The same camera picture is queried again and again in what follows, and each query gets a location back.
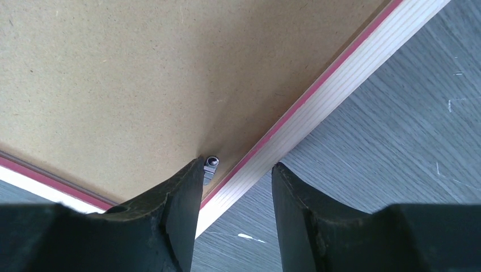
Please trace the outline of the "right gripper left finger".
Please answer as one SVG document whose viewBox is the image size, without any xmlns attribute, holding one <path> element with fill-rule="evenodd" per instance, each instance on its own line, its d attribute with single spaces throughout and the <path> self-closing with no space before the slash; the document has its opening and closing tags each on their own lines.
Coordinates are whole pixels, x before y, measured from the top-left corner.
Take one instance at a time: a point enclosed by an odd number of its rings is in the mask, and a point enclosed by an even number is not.
<svg viewBox="0 0 481 272">
<path fill-rule="evenodd" d="M 106 212 L 1 206 L 2 271 L 190 271 L 204 158 Z"/>
</svg>

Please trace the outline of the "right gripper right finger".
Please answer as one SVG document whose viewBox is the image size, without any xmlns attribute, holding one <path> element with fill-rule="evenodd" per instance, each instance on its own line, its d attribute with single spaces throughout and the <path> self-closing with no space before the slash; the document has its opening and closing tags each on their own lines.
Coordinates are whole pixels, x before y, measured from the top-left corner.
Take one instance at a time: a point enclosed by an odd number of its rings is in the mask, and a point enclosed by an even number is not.
<svg viewBox="0 0 481 272">
<path fill-rule="evenodd" d="M 396 203 L 373 214 L 272 168 L 283 271 L 479 271 L 480 206 Z"/>
</svg>

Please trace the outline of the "metal turn clip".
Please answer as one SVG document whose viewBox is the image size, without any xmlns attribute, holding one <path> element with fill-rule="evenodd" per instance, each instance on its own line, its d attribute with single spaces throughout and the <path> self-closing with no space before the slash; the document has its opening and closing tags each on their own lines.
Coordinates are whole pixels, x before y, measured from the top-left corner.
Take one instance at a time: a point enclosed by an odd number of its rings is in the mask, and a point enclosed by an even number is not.
<svg viewBox="0 0 481 272">
<path fill-rule="evenodd" d="M 204 179 L 203 185 L 207 186 L 213 180 L 213 177 L 216 173 L 216 170 L 219 166 L 220 160 L 216 156 L 209 156 L 207 157 L 204 163 Z"/>
</svg>

